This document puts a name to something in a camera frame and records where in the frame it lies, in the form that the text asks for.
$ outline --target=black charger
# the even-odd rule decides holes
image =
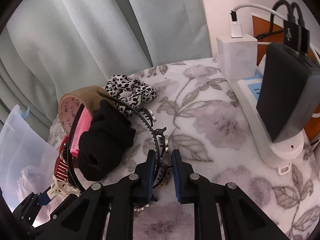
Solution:
[[[267,49],[257,111],[272,142],[297,135],[320,102],[320,67],[309,55],[310,33],[298,9],[298,25],[284,21],[284,43]]]

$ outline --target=curtain fold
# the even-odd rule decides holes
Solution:
[[[66,92],[210,56],[201,0],[23,0],[0,36],[0,99],[45,137]]]

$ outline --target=floral blanket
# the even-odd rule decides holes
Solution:
[[[157,118],[155,128],[167,127],[169,148],[179,149],[185,162],[210,181],[233,181],[294,240],[306,239],[319,220],[320,184],[315,157],[308,140],[292,165],[279,176],[259,158],[248,121],[228,82],[219,70],[217,58],[164,64],[137,72],[131,77],[157,89],[148,104]],[[132,173],[154,148],[149,131],[137,117],[134,146],[122,163],[102,182],[111,184]],[[58,147],[63,131],[56,119],[49,142]],[[164,162],[171,164],[170,156]],[[89,187],[81,173],[82,184]],[[134,239],[194,239],[193,205],[177,202],[173,178],[154,190],[158,202],[135,212]]]

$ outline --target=power strip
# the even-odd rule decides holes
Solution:
[[[256,109],[262,78],[263,76],[257,70],[254,77],[229,81],[229,84],[248,119],[260,158],[269,167],[278,169],[279,175],[284,175],[291,170],[292,160],[302,152],[303,133],[301,131],[297,135],[278,143],[271,142]]]

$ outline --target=black cloth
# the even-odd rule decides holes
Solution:
[[[79,141],[76,164],[87,180],[99,181],[120,164],[125,150],[133,145],[136,130],[130,126],[119,110],[101,100],[89,130]]]

